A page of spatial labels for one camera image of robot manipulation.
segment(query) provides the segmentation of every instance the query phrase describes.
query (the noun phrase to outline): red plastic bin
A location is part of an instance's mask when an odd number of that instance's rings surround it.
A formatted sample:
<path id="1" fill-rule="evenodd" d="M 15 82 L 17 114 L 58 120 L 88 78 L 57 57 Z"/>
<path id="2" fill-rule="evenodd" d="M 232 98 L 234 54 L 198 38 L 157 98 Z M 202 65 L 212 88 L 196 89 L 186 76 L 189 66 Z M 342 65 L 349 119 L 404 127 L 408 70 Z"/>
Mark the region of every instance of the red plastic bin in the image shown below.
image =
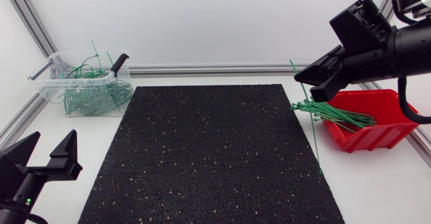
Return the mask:
<path id="1" fill-rule="evenodd" d="M 419 124 L 407 119 L 402 113 L 397 92 L 391 89 L 341 91 L 328 104 L 333 107 L 369 114 L 375 117 L 377 126 L 354 129 L 353 133 L 330 121 L 323 121 L 332 137 L 343 151 L 377 147 L 393 148 Z"/>

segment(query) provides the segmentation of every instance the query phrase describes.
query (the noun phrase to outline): speckled black mat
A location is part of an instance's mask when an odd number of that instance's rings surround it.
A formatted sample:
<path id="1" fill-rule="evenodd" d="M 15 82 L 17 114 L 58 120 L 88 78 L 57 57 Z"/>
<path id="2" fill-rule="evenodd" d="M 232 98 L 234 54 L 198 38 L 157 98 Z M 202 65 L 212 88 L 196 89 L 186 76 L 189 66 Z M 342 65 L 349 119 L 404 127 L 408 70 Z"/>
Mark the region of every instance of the speckled black mat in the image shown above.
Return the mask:
<path id="1" fill-rule="evenodd" d="M 344 223 L 281 85 L 136 89 L 79 222 L 150 221 Z"/>

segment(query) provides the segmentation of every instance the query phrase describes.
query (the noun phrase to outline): clear plastic bin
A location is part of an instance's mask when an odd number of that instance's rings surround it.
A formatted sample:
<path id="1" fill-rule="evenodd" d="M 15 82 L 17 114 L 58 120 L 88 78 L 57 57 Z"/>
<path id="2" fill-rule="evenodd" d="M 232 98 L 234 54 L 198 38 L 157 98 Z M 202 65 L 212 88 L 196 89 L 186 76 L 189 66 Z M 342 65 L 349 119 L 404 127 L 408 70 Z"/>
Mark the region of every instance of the clear plastic bin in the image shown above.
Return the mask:
<path id="1" fill-rule="evenodd" d="M 28 78 L 69 117 L 122 116 L 133 95 L 124 50 L 56 52 Z"/>

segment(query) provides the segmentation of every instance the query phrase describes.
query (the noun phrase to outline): white wall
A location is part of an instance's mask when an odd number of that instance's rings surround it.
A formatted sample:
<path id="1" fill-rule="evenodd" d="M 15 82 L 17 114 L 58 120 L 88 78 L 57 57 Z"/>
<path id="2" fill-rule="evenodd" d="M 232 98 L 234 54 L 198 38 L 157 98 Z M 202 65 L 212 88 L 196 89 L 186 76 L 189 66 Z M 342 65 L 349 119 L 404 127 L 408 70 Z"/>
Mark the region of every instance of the white wall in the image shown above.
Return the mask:
<path id="1" fill-rule="evenodd" d="M 95 40 L 130 65 L 309 64 L 339 44 L 329 20 L 355 1 L 31 0 L 58 50 Z"/>
<path id="2" fill-rule="evenodd" d="M 25 80 L 44 60 L 10 0 L 0 0 L 0 130 L 36 93 Z"/>

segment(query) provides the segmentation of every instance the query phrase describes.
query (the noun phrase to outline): black cable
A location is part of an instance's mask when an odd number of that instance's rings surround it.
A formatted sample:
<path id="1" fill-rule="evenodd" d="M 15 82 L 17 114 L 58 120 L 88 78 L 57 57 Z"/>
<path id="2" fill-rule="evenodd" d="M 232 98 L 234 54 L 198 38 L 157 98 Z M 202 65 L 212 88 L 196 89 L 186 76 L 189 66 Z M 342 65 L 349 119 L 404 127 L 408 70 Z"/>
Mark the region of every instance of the black cable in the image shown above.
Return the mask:
<path id="1" fill-rule="evenodd" d="M 31 213 L 28 215 L 27 219 L 34 222 L 35 224 L 48 224 L 48 222 L 45 221 L 45 219 L 43 219 L 42 217 Z"/>
<path id="2" fill-rule="evenodd" d="M 398 17 L 398 19 L 404 23 L 407 23 L 409 25 L 413 25 L 415 24 L 417 21 L 412 20 L 410 18 L 408 18 L 407 16 L 405 16 L 403 13 L 401 13 L 398 10 L 398 4 L 397 4 L 397 0 L 392 0 L 392 7 L 393 7 L 393 11 L 395 13 L 395 15 Z"/>
<path id="3" fill-rule="evenodd" d="M 407 98 L 405 97 L 406 86 L 407 86 L 407 78 L 399 77 L 398 78 L 398 100 L 399 100 L 399 107 L 401 107 L 401 111 L 412 122 L 416 122 L 419 124 L 430 124 L 431 116 L 420 116 L 416 114 L 413 110 L 411 110 L 409 104 L 407 103 Z"/>

